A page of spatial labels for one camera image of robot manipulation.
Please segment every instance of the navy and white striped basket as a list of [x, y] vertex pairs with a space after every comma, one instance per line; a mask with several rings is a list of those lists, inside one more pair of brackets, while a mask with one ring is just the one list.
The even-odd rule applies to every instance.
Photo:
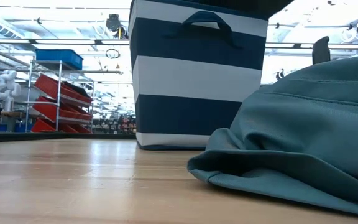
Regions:
[[134, 0], [129, 34], [142, 149], [203, 149], [260, 86], [268, 20], [181, 0]]

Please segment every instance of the teal cloth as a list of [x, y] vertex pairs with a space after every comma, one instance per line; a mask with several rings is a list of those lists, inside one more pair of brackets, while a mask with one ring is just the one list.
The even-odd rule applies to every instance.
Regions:
[[358, 57], [261, 87], [188, 170], [213, 185], [358, 214]]

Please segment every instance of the blue plastic box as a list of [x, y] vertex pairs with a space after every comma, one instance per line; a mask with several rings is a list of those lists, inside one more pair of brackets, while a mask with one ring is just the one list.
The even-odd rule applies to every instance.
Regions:
[[[81, 56], [71, 49], [37, 49], [35, 50], [37, 61], [62, 61], [67, 66], [63, 66], [64, 70], [82, 70]], [[59, 65], [52, 63], [39, 63], [44, 67], [57, 70]]]

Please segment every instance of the white robot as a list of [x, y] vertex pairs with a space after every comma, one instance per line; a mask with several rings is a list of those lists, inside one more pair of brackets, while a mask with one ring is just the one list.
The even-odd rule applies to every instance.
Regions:
[[12, 111], [14, 97], [21, 93], [20, 85], [15, 83], [16, 75], [17, 72], [9, 70], [3, 71], [0, 75], [0, 110]]

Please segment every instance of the wood plank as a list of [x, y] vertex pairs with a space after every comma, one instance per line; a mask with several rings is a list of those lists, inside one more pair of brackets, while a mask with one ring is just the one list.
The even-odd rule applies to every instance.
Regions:
[[135, 141], [0, 143], [0, 223], [358, 223], [358, 217], [217, 189], [196, 180], [200, 152]]

